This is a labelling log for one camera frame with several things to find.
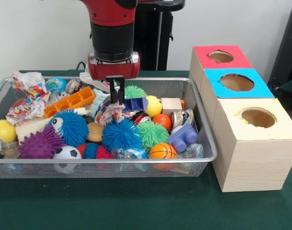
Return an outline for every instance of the green tablecloth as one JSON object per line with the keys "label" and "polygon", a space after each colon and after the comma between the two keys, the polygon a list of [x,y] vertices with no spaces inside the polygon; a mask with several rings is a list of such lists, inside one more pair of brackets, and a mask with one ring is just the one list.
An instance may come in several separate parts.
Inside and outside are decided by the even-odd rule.
{"label": "green tablecloth", "polygon": [[243,193],[222,193],[211,164],[198,178],[0,180],[2,229],[289,230],[292,170],[281,191]]}

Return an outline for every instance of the orange ball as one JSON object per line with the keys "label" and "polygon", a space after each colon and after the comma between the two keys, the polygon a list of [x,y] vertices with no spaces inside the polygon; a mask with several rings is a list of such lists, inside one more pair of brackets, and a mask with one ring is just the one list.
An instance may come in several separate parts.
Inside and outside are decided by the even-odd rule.
{"label": "orange ball", "polygon": [[[177,158],[177,153],[173,146],[167,143],[160,143],[150,150],[149,152],[150,159],[175,159]],[[160,171],[168,171],[174,167],[173,163],[158,163],[153,164],[154,168]]]}
{"label": "orange ball", "polygon": [[171,119],[166,114],[158,114],[156,115],[152,121],[156,124],[161,124],[167,131],[171,129]]}

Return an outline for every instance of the wire basket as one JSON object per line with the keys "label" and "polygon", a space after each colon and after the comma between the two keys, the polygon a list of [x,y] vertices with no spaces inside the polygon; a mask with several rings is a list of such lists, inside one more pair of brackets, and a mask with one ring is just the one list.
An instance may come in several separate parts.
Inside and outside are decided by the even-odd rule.
{"label": "wire basket", "polygon": [[[39,160],[0,159],[0,178],[100,178],[100,177],[198,177],[217,156],[216,146],[195,83],[187,78],[137,78],[126,81],[148,95],[158,98],[180,98],[186,109],[195,115],[194,128],[204,156],[199,159],[111,159],[111,160]],[[6,80],[0,83],[0,119],[10,106],[25,97],[10,87]],[[157,170],[157,164],[173,164],[169,171]]]}

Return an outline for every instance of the purple toy block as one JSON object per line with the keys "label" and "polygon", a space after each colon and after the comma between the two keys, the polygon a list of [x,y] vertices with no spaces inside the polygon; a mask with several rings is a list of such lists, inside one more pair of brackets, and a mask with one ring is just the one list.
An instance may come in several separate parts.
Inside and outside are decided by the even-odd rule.
{"label": "purple toy block", "polygon": [[198,134],[194,128],[190,124],[185,124],[168,138],[167,141],[177,152],[183,152],[185,151],[187,144],[195,143],[197,138]]}

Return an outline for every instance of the soccer ball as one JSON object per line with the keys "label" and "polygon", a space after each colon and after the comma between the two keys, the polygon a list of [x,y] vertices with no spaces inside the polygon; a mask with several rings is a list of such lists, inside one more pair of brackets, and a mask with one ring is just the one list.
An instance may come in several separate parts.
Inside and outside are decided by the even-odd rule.
{"label": "soccer ball", "polygon": [[53,159],[82,159],[82,156],[75,147],[67,145],[56,150]]}
{"label": "soccer ball", "polygon": [[[64,146],[55,151],[53,159],[82,159],[80,152],[72,146]],[[78,164],[54,164],[54,168],[59,173],[70,174],[74,172]]]}

